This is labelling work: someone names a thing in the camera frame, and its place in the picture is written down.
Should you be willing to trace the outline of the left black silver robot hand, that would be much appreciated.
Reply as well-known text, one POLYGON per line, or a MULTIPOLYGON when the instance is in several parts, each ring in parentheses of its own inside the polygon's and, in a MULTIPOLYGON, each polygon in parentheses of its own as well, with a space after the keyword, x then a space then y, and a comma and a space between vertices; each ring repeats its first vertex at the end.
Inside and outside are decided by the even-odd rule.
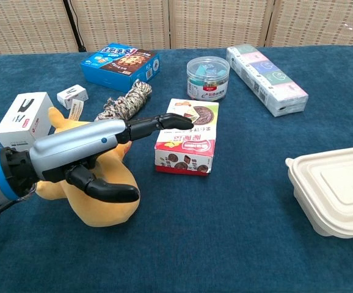
POLYGON ((191 119, 166 113, 137 120, 98 120, 35 141, 29 150, 32 166, 43 181, 65 180, 88 196, 107 203, 139 199, 138 188, 97 178, 91 169, 98 156, 119 144, 132 142, 163 129, 192 129, 191 119))

